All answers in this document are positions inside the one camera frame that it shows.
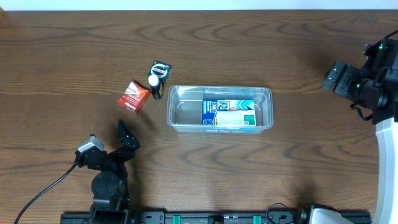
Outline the blue Kool Fever box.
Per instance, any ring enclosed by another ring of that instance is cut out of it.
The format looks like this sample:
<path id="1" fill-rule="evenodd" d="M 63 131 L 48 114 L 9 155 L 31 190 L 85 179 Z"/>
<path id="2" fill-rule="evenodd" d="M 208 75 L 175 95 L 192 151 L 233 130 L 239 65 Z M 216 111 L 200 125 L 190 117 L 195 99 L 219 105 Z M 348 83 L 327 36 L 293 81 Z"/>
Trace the blue Kool Fever box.
<path id="1" fill-rule="evenodd" d="M 215 117 L 219 111 L 254 110 L 254 100 L 203 100 L 202 103 L 202 123 L 203 125 L 215 124 Z"/>

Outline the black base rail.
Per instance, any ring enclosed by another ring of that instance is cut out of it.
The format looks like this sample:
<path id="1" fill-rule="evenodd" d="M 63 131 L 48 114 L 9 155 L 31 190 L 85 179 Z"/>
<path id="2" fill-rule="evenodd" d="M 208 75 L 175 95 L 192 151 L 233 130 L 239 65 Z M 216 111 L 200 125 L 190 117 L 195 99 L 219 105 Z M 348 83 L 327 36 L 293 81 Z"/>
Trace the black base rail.
<path id="1" fill-rule="evenodd" d="M 271 211 L 266 213 L 165 213 L 142 212 L 140 215 L 111 215 L 94 219 L 88 213 L 68 213 L 60 217 L 61 224 L 79 223 L 130 223 L 130 224 L 255 224 L 255 223 L 295 223 L 294 212 Z"/>

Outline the red Panadol box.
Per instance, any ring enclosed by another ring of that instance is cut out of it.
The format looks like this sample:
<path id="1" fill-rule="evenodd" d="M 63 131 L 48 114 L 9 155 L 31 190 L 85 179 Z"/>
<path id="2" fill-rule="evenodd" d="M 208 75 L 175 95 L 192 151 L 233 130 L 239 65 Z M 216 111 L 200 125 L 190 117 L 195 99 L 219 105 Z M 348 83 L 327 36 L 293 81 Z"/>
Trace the red Panadol box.
<path id="1" fill-rule="evenodd" d="M 138 113 L 150 95 L 150 91 L 136 82 L 131 82 L 122 96 L 117 100 L 119 106 Z"/>

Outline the clear plastic container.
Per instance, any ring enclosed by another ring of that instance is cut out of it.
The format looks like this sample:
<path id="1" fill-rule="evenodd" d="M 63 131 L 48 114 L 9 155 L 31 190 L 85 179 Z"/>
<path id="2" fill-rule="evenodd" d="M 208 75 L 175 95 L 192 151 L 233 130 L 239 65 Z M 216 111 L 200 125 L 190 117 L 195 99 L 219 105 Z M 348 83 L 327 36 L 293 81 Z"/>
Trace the clear plastic container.
<path id="1" fill-rule="evenodd" d="M 213 126 L 202 123 L 203 100 L 254 100 L 255 126 Z M 246 86 L 172 86 L 167 122 L 178 132 L 260 134 L 274 124 L 271 90 Z"/>

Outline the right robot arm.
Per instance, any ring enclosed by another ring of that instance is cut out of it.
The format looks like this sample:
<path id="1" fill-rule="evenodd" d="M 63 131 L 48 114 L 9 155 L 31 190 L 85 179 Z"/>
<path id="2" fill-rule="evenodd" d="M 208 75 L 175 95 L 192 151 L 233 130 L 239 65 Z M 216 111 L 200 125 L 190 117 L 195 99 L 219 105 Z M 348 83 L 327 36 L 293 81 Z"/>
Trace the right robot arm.
<path id="1" fill-rule="evenodd" d="M 376 127 L 379 147 L 377 205 L 373 223 L 397 223 L 397 41 L 388 34 L 367 44 L 361 68 L 337 60 L 322 88 L 352 102 L 350 108 Z M 362 109 L 371 110 L 364 116 Z"/>

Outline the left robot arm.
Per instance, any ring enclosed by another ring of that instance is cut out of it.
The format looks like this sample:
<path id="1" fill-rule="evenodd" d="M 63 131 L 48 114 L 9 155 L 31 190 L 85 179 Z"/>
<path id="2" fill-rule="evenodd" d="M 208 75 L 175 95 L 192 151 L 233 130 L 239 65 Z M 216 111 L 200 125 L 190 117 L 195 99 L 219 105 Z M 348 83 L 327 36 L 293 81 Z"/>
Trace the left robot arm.
<path id="1" fill-rule="evenodd" d="M 93 204 L 90 207 L 89 224 L 137 223 L 137 213 L 129 208 L 128 173 L 125 163 L 135 158 L 134 151 L 140 144 L 128 130 L 123 120 L 118 121 L 117 142 L 121 147 L 106 152 L 104 144 L 95 136 L 83 141 L 75 152 L 78 167 L 98 170 L 91 183 Z"/>

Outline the white blue Panadol box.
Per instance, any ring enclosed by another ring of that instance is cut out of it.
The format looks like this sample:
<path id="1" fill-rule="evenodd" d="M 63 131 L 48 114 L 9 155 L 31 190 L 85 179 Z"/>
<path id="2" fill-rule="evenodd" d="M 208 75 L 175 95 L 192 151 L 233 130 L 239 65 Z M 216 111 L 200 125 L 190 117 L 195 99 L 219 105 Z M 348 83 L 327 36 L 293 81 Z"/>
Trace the white blue Panadol box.
<path id="1" fill-rule="evenodd" d="M 215 117 L 218 126 L 255 126 L 256 113 L 254 110 L 219 111 Z"/>

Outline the dark green small box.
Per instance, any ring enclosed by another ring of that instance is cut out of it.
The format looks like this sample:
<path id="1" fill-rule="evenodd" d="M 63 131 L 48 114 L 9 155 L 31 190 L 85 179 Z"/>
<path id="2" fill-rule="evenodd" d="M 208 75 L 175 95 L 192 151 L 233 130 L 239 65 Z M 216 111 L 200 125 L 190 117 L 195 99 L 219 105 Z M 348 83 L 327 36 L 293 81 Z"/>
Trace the dark green small box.
<path id="1" fill-rule="evenodd" d="M 155 75 L 158 77 L 158 79 L 162 82 L 163 85 L 166 85 L 166 82 L 170 76 L 171 71 L 172 71 L 171 65 L 155 60 L 149 70 L 148 77 L 150 75 Z"/>

